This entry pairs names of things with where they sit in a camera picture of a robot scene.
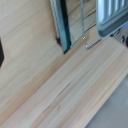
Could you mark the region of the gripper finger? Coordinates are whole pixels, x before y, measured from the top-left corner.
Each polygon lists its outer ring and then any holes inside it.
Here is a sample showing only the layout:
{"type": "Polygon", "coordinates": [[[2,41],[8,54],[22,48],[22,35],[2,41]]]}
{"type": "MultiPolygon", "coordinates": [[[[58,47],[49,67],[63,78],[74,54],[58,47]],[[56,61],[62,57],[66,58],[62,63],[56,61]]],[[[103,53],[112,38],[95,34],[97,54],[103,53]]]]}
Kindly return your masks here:
{"type": "Polygon", "coordinates": [[[2,41],[0,38],[0,67],[3,64],[3,61],[4,61],[4,51],[3,51],[2,41]]]}

